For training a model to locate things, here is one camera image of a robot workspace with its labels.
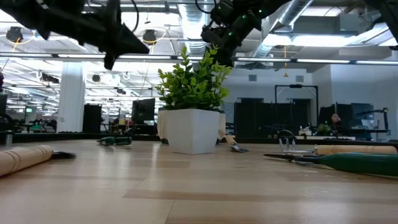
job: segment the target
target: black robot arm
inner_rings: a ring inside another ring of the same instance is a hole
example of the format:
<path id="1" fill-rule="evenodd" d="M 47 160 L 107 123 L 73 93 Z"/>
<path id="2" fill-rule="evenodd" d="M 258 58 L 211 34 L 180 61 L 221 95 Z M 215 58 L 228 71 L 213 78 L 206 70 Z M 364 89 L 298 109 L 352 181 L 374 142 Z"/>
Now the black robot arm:
<path id="1" fill-rule="evenodd" d="M 253 30 L 261 30 L 261 20 L 276 12 L 290 0 L 221 0 L 211 11 L 212 21 L 203 27 L 201 36 L 205 42 L 219 47 L 214 61 L 233 66 L 236 48 Z M 365 0 L 378 9 L 382 19 L 398 39 L 398 0 Z"/>
<path id="2" fill-rule="evenodd" d="M 120 0 L 108 0 L 96 12 L 82 13 L 85 0 L 1 0 L 0 9 L 28 29 L 48 39 L 51 32 L 106 52 L 104 66 L 112 69 L 122 54 L 148 54 L 149 49 L 121 24 Z"/>

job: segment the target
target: small tool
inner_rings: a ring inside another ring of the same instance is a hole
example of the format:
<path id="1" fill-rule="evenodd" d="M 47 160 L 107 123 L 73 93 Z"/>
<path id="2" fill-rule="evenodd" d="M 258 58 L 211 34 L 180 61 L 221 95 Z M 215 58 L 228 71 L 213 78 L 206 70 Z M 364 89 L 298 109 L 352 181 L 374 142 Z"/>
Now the small tool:
<path id="1" fill-rule="evenodd" d="M 336 170 L 352 173 L 389 175 L 398 177 L 397 154 L 337 153 L 327 156 L 293 156 L 265 154 L 265 156 L 286 159 L 289 162 L 312 162 Z"/>

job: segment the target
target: green plant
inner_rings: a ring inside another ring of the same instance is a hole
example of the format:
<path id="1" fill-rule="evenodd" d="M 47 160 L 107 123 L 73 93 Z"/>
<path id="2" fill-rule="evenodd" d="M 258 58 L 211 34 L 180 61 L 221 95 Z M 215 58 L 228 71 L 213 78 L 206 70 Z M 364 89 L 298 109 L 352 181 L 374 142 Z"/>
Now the green plant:
<path id="1" fill-rule="evenodd" d="M 329 134 L 331 131 L 331 128 L 329 127 L 329 125 L 327 124 L 321 124 L 318 127 L 318 132 L 322 135 L 327 135 Z"/>
<path id="2" fill-rule="evenodd" d="M 205 56 L 199 61 L 199 69 L 193 70 L 187 55 L 187 48 L 181 51 L 182 63 L 175 64 L 173 72 L 163 72 L 159 69 L 162 79 L 156 89 L 166 102 L 167 110 L 196 108 L 201 110 L 217 110 L 222 99 L 228 96 L 227 88 L 221 87 L 231 67 L 213 63 L 212 55 L 218 48 L 207 48 Z"/>

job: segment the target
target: white pot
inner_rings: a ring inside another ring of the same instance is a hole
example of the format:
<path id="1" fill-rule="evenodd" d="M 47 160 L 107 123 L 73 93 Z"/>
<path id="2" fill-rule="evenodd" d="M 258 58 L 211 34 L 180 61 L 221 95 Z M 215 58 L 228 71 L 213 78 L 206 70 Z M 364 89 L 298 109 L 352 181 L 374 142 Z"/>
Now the white pot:
<path id="1" fill-rule="evenodd" d="M 198 109 L 167 112 L 167 139 L 173 152 L 211 153 L 215 150 L 220 113 Z"/>

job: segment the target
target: black screen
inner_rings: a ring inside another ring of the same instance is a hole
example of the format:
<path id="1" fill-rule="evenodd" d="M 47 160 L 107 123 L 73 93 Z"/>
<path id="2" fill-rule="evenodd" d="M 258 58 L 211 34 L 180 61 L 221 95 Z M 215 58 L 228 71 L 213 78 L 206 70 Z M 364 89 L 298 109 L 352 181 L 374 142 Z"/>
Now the black screen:
<path id="1" fill-rule="evenodd" d="M 133 101 L 132 118 L 135 119 L 137 124 L 140 121 L 155 120 L 155 98 Z"/>
<path id="2" fill-rule="evenodd" d="M 353 107 L 354 119 L 374 120 L 374 113 L 362 114 L 364 112 L 374 111 L 373 105 L 371 105 L 369 103 L 352 103 L 351 105 Z"/>

